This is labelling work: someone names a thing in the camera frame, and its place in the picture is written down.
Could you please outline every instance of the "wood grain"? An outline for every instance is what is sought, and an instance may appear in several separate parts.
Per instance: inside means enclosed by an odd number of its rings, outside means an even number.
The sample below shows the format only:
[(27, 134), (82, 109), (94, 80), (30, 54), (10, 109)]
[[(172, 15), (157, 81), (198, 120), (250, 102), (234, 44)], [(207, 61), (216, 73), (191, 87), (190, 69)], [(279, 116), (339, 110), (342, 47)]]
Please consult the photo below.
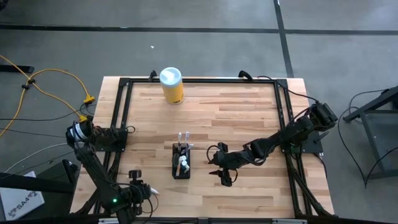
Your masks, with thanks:
[[(94, 118), (96, 125), (110, 125), (118, 82), (119, 77), (104, 77)], [(288, 84), (292, 91), (305, 94), (302, 79), (288, 79)], [(285, 159), (279, 148), (263, 166), (241, 168), (232, 187), (223, 187), (218, 177), (208, 174), (217, 169), (207, 164), (208, 146), (223, 141), (230, 150), (241, 150), (244, 143), (279, 130), (272, 85), (184, 83), (184, 93), (183, 103), (175, 106), (166, 103), (159, 84), (134, 84), (127, 125), (135, 126), (137, 131), (127, 140), (118, 182), (129, 181), (129, 170), (141, 169), (144, 181), (160, 192), (155, 217), (293, 217)], [(308, 106), (307, 99), (290, 97), (295, 114)], [(174, 180), (172, 144), (177, 142), (177, 133), (185, 131), (190, 131), (190, 143), (194, 143), (191, 179)], [(322, 164), (313, 155), (303, 155), (303, 163), (308, 186), (322, 205), (333, 212)], [(94, 189), (82, 169), (71, 212), (78, 210)], [(298, 195), (304, 212), (300, 189)], [(147, 202), (143, 209), (149, 211)]]

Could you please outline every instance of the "yellow cup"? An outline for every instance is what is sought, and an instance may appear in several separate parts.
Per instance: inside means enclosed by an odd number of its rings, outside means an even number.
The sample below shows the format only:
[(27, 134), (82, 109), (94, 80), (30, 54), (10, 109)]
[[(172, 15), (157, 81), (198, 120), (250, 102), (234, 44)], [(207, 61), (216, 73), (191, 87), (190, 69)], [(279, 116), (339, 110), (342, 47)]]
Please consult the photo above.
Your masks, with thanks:
[(181, 72), (173, 67), (165, 68), (159, 75), (166, 101), (170, 104), (180, 104), (184, 99)]

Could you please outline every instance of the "white cable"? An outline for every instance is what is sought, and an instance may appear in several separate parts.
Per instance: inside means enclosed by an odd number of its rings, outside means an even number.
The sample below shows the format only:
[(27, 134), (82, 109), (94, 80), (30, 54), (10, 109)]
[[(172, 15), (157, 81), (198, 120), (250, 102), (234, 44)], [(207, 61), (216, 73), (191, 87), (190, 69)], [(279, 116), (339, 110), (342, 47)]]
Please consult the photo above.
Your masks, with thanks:
[(14, 165), (12, 165), (10, 168), (8, 168), (8, 170), (6, 170), (6, 171), (4, 171), (4, 172), (5, 172), (5, 173), (8, 172), (8, 171), (11, 170), (12, 168), (14, 168), (16, 165), (20, 164), (21, 162), (27, 160), (28, 158), (30, 158), (30, 157), (32, 157), (32, 156), (34, 156), (34, 155), (36, 155), (36, 154), (38, 154), (38, 153), (40, 153), (40, 152), (42, 152), (42, 151), (44, 151), (44, 150), (51, 149), (51, 148), (57, 147), (57, 146), (64, 146), (64, 145), (67, 145), (67, 144), (68, 144), (68, 143), (61, 143), (61, 144), (55, 144), (55, 145), (53, 145), (53, 146), (45, 147), (44, 149), (41, 149), (41, 150), (39, 150), (39, 151), (37, 151), (37, 152), (35, 152), (35, 153), (33, 153), (33, 154), (31, 154), (31, 155), (29, 155), (29, 156), (23, 158), (23, 159), (21, 159), (20, 161), (16, 162)]

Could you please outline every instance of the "white lid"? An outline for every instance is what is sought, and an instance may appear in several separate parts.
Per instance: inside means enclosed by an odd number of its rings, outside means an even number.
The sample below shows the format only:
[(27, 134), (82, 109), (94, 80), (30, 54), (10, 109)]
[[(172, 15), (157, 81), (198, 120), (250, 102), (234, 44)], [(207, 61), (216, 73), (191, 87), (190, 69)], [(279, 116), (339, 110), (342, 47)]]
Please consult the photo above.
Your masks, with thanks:
[(159, 76), (162, 85), (168, 87), (176, 87), (181, 82), (181, 72), (173, 67), (163, 69)]

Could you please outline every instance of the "butcher block tabletop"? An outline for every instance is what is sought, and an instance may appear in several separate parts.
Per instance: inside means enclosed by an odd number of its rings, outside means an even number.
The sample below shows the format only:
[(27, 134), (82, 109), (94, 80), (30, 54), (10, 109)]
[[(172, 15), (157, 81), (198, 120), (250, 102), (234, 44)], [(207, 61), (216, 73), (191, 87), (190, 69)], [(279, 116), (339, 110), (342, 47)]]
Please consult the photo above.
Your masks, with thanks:
[[(108, 128), (120, 77), (104, 77), (97, 99), (94, 124)], [(306, 94), (301, 78), (288, 78), (289, 89)], [(266, 138), (280, 129), (274, 87), (270, 84), (184, 83), (185, 99), (180, 105), (165, 101), (160, 83), (135, 83), (132, 89), (127, 126), (126, 150), (119, 166), (118, 182), (128, 183), (130, 170), (140, 169), (142, 179), (160, 194), (153, 217), (294, 217), (284, 155), (279, 147), (262, 166), (246, 165), (232, 187), (221, 185), (220, 178), (208, 173), (217, 170), (208, 164), (206, 150), (224, 142), (230, 151), (256, 138)], [(126, 89), (121, 100), (120, 125)], [(285, 100), (282, 91), (282, 104)], [(294, 114), (308, 106), (308, 100), (290, 95)], [(172, 144), (179, 132), (190, 132), (191, 178), (172, 177)], [(100, 160), (104, 153), (97, 152)], [(313, 154), (303, 154), (307, 185), (326, 210), (333, 213), (328, 183), (322, 163)], [(84, 167), (81, 168), (71, 212), (77, 211), (96, 189)], [(302, 191), (298, 190), (304, 212)], [(151, 197), (156, 206), (157, 201)], [(147, 201), (143, 211), (149, 212)]]

